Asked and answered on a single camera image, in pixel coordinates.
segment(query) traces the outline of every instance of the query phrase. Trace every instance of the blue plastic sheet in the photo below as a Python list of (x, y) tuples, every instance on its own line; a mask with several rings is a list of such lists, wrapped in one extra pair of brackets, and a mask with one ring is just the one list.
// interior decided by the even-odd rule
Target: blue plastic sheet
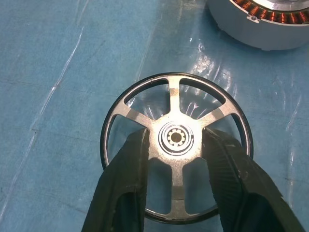
[[(80, 231), (102, 173), (108, 109), (137, 80), (164, 72), (200, 75), (236, 99), (254, 160), (309, 230), (309, 46), (241, 44), (218, 30), (205, 0), (2, 0), (0, 20), (1, 232)], [(196, 99), (183, 109), (205, 108)], [(148, 232), (188, 229), (222, 231), (218, 216), (145, 222)]]

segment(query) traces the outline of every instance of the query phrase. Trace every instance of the black outer rim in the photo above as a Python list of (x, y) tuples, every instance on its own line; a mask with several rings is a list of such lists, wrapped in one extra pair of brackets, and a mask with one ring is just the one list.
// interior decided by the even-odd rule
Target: black outer rim
[[(244, 114), (244, 112), (242, 111), (241, 107), (238, 105), (238, 103), (233, 99), (233, 97), (226, 92), (223, 88), (221, 88), (220, 86), (218, 86), (217, 84), (215, 84), (214, 82), (207, 80), (203, 77), (194, 75), (194, 74), (189, 74), (189, 73), (184, 73), (184, 72), (166, 72), (166, 73), (160, 73), (160, 74), (156, 74), (156, 75), (152, 75), (149, 77), (146, 77), (136, 83), (134, 83), (133, 85), (131, 85), (129, 88), (127, 88), (117, 99), (116, 101), (113, 103), (113, 105), (111, 106), (111, 108), (109, 109), (103, 126), (102, 126), (102, 131), (101, 131), (101, 138), (100, 138), (100, 156), (101, 156), (101, 163), (102, 163), (102, 167), (103, 170), (106, 168), (106, 163), (105, 163), (105, 158), (104, 158), (104, 131), (107, 128), (107, 124), (109, 121), (109, 118), (112, 115), (113, 110), (115, 109), (116, 105), (120, 102), (120, 100), (129, 92), (131, 91), (133, 88), (135, 88), (136, 86), (140, 85), (141, 83), (148, 81), (150, 79), (156, 78), (156, 77), (160, 77), (160, 76), (166, 76), (166, 75), (183, 75), (183, 76), (190, 76), (192, 78), (198, 79), (200, 81), (204, 81), (209, 83), (210, 85), (215, 86), (216, 88), (218, 88), (219, 90), (221, 90), (226, 97), (229, 98), (230, 101), (233, 102), (233, 104), (237, 107), (237, 109), (239, 110), (239, 113), (246, 125), (246, 129), (248, 132), (248, 137), (249, 137), (249, 144), (247, 145), (249, 148), (249, 155), (250, 157), (253, 159), (253, 137), (252, 137), (252, 132), (249, 126), (249, 122)], [(145, 216), (149, 219), (155, 220), (155, 221), (159, 221), (159, 222), (163, 222), (163, 223), (167, 223), (167, 224), (177, 224), (177, 225), (181, 225), (181, 224), (192, 224), (192, 223), (196, 223), (199, 221), (203, 221), (206, 219), (209, 219), (215, 215), (218, 214), (218, 208), (217, 206), (214, 206), (212, 208), (210, 208), (209, 210), (205, 211), (205, 214), (203, 215), (198, 215), (197, 217), (193, 217), (193, 218), (189, 218), (189, 219), (181, 219), (181, 220), (174, 220), (174, 219), (170, 219), (170, 218), (163, 218), (163, 217), (159, 217), (153, 214), (148, 213), (147, 211), (145, 212)]]

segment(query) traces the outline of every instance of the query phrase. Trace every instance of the plastic wrap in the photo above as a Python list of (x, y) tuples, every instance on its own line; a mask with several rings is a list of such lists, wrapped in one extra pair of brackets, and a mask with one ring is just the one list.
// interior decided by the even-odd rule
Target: plastic wrap
[[(165, 72), (197, 74), (236, 99), (254, 160), (309, 230), (308, 46), (245, 46), (218, 30), (205, 0), (2, 0), (0, 19), (0, 231), (79, 231), (102, 172), (107, 111), (131, 84)], [(209, 109), (204, 93), (182, 92), (187, 114)], [(136, 102), (160, 115), (151, 99)], [(222, 231), (219, 217), (145, 222), (147, 232), (188, 229)]]

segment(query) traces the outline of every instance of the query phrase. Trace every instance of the metal spoke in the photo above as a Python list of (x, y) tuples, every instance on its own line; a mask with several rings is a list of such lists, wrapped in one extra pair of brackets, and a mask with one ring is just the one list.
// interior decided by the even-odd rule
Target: metal spoke
[(172, 204), (168, 216), (171, 218), (188, 217), (185, 210), (182, 165), (172, 167)]
[(199, 121), (201, 122), (202, 127), (204, 128), (233, 113), (236, 113), (234, 105), (230, 102), (226, 102), (222, 106), (218, 107), (217, 109), (211, 111), (210, 113), (200, 118)]
[(178, 76), (168, 77), (169, 81), (169, 104), (171, 112), (180, 111), (179, 81)]
[(114, 115), (122, 115), (128, 119), (131, 119), (132, 121), (135, 121), (139, 124), (141, 124), (142, 126), (150, 129), (152, 124), (153, 124), (153, 120), (150, 119), (149, 117), (141, 114), (140, 112), (137, 112), (136, 110), (133, 110), (132, 108), (128, 107), (124, 102), (123, 103), (119, 103), (116, 108), (113, 111)]

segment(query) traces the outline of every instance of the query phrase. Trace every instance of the center hub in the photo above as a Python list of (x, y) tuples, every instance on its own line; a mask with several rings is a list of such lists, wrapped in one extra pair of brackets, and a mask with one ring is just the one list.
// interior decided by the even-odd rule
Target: center hub
[(172, 156), (180, 156), (187, 153), (194, 142), (194, 136), (187, 125), (169, 122), (159, 132), (159, 144), (161, 148)]

